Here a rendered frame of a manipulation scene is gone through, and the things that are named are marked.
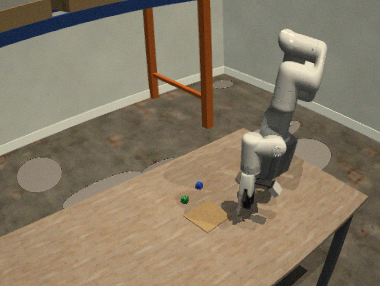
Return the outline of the dark blue die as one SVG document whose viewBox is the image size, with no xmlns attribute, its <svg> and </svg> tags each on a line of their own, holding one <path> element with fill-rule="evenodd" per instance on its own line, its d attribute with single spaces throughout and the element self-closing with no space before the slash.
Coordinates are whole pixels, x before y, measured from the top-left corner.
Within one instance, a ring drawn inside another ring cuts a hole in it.
<svg viewBox="0 0 380 286">
<path fill-rule="evenodd" d="M 203 183 L 198 181 L 198 182 L 195 184 L 195 188 L 201 190 L 201 189 L 203 188 Z"/>
</svg>

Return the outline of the tan flat mat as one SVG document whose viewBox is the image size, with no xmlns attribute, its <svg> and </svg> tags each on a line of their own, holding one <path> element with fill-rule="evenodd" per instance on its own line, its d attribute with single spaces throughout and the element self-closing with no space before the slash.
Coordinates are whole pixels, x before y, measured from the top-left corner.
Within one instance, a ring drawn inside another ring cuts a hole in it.
<svg viewBox="0 0 380 286">
<path fill-rule="evenodd" d="M 232 215 L 207 200 L 183 216 L 205 232 L 210 232 Z"/>
</svg>

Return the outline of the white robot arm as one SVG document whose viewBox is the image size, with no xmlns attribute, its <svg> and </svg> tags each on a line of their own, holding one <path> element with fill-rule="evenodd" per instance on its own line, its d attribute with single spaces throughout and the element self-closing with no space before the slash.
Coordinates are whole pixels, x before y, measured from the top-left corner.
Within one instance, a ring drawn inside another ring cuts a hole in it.
<svg viewBox="0 0 380 286">
<path fill-rule="evenodd" d="M 260 134 L 249 132 L 242 137 L 241 170 L 247 174 L 261 171 L 262 157 L 279 158 L 285 154 L 290 139 L 287 130 L 292 125 L 297 100 L 311 102 L 322 81 L 327 56 L 327 45 L 323 41 L 284 29 L 279 33 L 278 43 L 284 58 L 271 104 L 263 115 Z"/>
</svg>

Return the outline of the green die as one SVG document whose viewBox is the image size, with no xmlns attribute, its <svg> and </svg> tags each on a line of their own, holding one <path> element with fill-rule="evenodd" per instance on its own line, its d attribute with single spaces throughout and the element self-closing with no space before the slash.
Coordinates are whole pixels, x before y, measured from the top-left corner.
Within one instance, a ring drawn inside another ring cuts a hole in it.
<svg viewBox="0 0 380 286">
<path fill-rule="evenodd" d="M 189 201 L 189 197 L 183 195 L 181 198 L 181 203 L 187 204 L 188 201 Z"/>
</svg>

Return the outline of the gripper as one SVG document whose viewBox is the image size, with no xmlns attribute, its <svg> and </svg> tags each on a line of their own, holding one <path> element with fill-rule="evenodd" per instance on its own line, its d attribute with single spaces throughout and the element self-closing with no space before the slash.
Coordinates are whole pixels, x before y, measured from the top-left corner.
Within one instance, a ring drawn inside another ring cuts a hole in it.
<svg viewBox="0 0 380 286">
<path fill-rule="evenodd" d="M 256 174 L 247 174 L 247 173 L 244 173 L 242 170 L 241 172 L 242 174 L 241 174 L 240 186 L 239 186 L 239 196 L 242 196 L 244 192 L 243 199 L 242 199 L 243 208 L 251 209 L 251 204 L 253 204 L 254 202 L 254 192 L 257 187 L 257 185 L 255 184 L 255 181 L 259 177 L 259 173 L 261 171 Z"/>
</svg>

